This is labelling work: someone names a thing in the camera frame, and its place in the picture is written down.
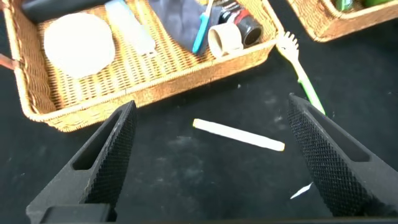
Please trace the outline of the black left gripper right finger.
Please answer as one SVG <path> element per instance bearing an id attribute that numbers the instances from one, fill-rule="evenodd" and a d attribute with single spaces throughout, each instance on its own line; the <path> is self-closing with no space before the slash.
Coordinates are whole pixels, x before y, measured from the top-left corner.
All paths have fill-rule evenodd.
<path id="1" fill-rule="evenodd" d="M 397 216 L 395 169 L 303 98 L 289 95 L 287 119 L 334 216 Z"/>

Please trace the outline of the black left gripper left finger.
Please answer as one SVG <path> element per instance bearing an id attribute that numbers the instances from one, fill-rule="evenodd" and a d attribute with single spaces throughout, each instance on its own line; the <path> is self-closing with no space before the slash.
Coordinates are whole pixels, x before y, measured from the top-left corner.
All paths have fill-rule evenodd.
<path id="1" fill-rule="evenodd" d="M 31 201 L 31 223 L 113 223 L 137 126 L 133 101 L 117 108 Z"/>

